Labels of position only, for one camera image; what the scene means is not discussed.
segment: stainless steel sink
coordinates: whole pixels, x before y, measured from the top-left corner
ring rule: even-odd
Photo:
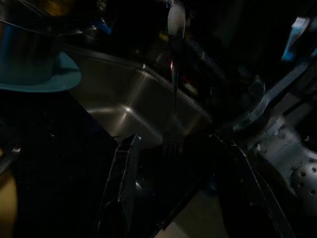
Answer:
[[[141,148],[162,142],[173,120],[172,85],[143,64],[82,48],[67,48],[82,71],[73,97],[117,141],[135,133]],[[211,122],[191,98],[178,93],[177,114],[184,135]]]

